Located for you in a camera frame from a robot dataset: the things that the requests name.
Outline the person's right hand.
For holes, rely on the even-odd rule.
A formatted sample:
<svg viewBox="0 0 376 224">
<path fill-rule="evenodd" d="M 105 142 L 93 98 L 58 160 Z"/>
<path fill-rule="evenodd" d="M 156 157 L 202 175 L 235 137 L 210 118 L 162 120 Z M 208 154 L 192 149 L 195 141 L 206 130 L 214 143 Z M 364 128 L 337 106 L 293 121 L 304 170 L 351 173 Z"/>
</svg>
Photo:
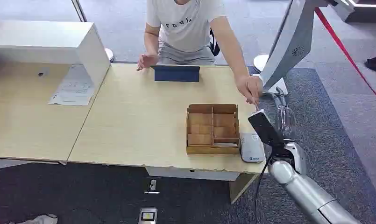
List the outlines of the person's right hand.
<svg viewBox="0 0 376 224">
<path fill-rule="evenodd" d="M 142 54 L 137 62 L 137 71 L 149 68 L 158 63 L 158 55 Z"/>
</svg>

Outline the person's left hand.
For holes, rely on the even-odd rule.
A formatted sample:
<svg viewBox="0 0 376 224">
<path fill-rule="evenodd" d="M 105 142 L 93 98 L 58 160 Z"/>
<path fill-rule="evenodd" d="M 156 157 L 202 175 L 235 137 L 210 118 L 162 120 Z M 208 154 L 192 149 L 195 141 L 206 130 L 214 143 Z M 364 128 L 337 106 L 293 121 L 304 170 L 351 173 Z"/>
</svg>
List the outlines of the person's left hand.
<svg viewBox="0 0 376 224">
<path fill-rule="evenodd" d="M 235 84 L 238 91 L 246 98 L 250 104 L 259 104 L 259 98 L 263 92 L 263 81 L 259 74 L 251 76 L 235 77 Z"/>
</svg>

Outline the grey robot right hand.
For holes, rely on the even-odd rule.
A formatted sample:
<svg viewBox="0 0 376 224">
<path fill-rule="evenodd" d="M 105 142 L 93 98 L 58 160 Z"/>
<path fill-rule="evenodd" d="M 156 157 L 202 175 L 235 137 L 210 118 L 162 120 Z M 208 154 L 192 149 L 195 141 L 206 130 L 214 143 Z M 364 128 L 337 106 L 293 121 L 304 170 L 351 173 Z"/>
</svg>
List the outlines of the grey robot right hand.
<svg viewBox="0 0 376 224">
<path fill-rule="evenodd" d="M 275 123 L 271 124 L 264 110 L 252 114 L 248 121 L 262 143 L 272 148 L 284 148 L 288 143 L 296 141 L 296 118 L 285 100 L 284 91 L 280 87 L 276 87 L 276 91 L 267 93 L 272 96 L 276 105 Z"/>
</svg>

